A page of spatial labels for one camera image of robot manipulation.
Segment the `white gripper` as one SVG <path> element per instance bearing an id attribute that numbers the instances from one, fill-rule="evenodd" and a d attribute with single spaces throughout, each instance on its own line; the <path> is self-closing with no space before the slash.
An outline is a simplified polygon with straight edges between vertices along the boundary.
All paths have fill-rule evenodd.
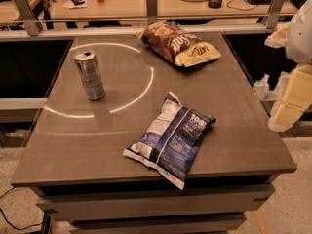
<path id="1" fill-rule="evenodd" d="M 290 74 L 282 73 L 280 94 L 268 120 L 274 132 L 291 128 L 312 105 L 312 0 L 306 0 L 290 23 L 270 34 L 264 44 L 271 48 L 286 46 L 286 56 L 299 64 Z"/>

